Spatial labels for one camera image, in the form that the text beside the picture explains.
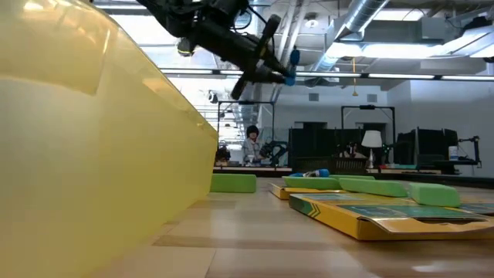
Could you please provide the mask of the blue marker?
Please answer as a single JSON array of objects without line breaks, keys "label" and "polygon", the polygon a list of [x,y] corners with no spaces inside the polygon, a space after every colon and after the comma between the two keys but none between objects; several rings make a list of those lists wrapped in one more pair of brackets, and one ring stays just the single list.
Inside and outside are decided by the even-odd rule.
[{"label": "blue marker", "polygon": [[330,176],[330,171],[327,168],[321,168],[313,171],[297,172],[290,174],[291,177],[313,177],[313,178],[327,178]]}]

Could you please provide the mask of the black aluminium table frame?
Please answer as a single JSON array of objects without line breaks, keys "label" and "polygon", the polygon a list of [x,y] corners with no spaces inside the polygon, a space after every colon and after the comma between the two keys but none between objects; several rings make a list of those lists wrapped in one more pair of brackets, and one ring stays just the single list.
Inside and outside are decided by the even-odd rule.
[{"label": "black aluminium table frame", "polygon": [[[260,170],[225,170],[218,169],[213,171],[214,174],[251,174],[258,178],[281,178],[288,176],[288,172],[282,171],[260,171]],[[368,176],[373,176],[377,180],[397,180],[397,181],[412,181],[422,183],[435,183],[450,186],[459,186],[465,188],[482,188],[494,190],[494,178],[468,177],[458,175],[433,175],[420,173],[370,173]]]}]

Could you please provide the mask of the black background panel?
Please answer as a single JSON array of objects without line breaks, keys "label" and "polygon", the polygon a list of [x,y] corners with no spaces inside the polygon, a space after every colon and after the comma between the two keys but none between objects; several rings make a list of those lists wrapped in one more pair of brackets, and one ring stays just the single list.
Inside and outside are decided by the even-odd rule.
[{"label": "black background panel", "polygon": [[351,143],[360,144],[361,129],[290,129],[289,154],[293,158],[331,157]]},{"label": "black background panel", "polygon": [[433,161],[447,161],[449,159],[448,148],[457,144],[457,131],[413,129],[398,135],[394,146],[394,162],[419,165]]}]

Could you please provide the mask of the white shade table lamp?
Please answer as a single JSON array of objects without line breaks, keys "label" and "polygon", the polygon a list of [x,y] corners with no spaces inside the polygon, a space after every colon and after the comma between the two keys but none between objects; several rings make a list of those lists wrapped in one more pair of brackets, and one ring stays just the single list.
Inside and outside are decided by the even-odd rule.
[{"label": "white shade table lamp", "polygon": [[368,130],[364,134],[364,138],[361,142],[363,147],[366,147],[370,150],[370,154],[368,157],[368,167],[372,169],[374,167],[375,162],[375,149],[382,148],[383,142],[380,131]]}]

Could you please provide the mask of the black metal station frame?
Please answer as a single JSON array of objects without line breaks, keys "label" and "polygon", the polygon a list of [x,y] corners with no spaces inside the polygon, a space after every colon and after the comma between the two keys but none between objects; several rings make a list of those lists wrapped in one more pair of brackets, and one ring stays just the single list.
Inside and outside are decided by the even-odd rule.
[{"label": "black metal station frame", "polygon": [[267,132],[259,122],[262,108],[271,109],[273,105],[268,102],[249,100],[222,100],[217,104],[217,116],[215,128],[218,133],[218,146],[225,145],[231,153],[229,162],[217,162],[218,164],[233,163],[246,167],[271,166],[269,159],[263,159],[261,164],[244,164],[242,160],[242,144],[246,138],[248,126],[256,125],[259,129],[258,142],[262,147],[265,143],[273,141],[273,132]]},{"label": "black metal station frame", "polygon": [[375,106],[371,104],[358,105],[358,106],[342,106],[340,108],[340,139],[343,141],[345,138],[344,129],[345,129],[345,119],[346,115],[344,111],[346,109],[358,109],[358,110],[380,110],[385,116],[387,114],[384,110],[389,110],[391,112],[391,131],[392,131],[392,144],[396,143],[396,120],[395,120],[395,108],[394,107],[383,107],[383,106]]}]

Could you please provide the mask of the long ceiling light strip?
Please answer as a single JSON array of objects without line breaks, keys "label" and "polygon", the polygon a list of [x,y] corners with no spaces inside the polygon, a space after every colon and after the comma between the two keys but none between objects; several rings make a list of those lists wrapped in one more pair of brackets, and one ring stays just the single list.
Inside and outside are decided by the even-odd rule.
[{"label": "long ceiling light strip", "polygon": [[[240,76],[240,70],[233,69],[178,69],[160,68],[165,74],[175,75],[223,75]],[[388,80],[434,80],[434,81],[469,81],[494,82],[494,75],[431,75],[431,74],[403,74],[403,73],[350,73],[350,72],[309,72],[301,71],[296,77],[307,78],[351,78],[351,79],[388,79]]]}]

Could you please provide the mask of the black round ceiling fixture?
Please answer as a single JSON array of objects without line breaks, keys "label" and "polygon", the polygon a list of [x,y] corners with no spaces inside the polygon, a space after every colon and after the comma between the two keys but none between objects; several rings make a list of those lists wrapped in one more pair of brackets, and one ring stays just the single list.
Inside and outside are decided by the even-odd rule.
[{"label": "black round ceiling fixture", "polygon": [[187,38],[180,38],[177,44],[178,54],[183,57],[193,56],[196,45],[190,42]]}]

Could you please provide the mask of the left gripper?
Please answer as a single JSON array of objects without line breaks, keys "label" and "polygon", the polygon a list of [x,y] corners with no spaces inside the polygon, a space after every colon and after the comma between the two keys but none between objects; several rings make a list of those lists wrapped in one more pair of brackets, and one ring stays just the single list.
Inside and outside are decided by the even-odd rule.
[{"label": "left gripper", "polygon": [[239,68],[242,74],[231,91],[231,97],[237,100],[248,83],[285,84],[286,76],[294,76],[293,69],[284,66],[269,49],[280,22],[279,16],[271,16],[262,36],[256,38],[232,32],[206,19],[196,26],[191,41]]}]

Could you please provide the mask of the yellow translucent plastic bin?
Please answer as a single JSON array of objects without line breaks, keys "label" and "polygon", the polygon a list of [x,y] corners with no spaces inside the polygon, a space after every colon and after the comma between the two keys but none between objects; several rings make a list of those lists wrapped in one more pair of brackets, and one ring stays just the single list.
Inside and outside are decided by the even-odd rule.
[{"label": "yellow translucent plastic bin", "polygon": [[106,13],[0,0],[0,278],[84,278],[208,193],[218,135]]}]

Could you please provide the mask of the person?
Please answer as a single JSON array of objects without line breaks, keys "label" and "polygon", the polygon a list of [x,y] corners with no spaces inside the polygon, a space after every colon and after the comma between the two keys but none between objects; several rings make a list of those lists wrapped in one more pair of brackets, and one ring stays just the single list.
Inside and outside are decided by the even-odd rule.
[{"label": "person", "polygon": [[260,154],[261,146],[258,142],[259,129],[256,125],[248,126],[246,138],[242,144],[242,160],[244,164],[261,164],[264,157]]}]

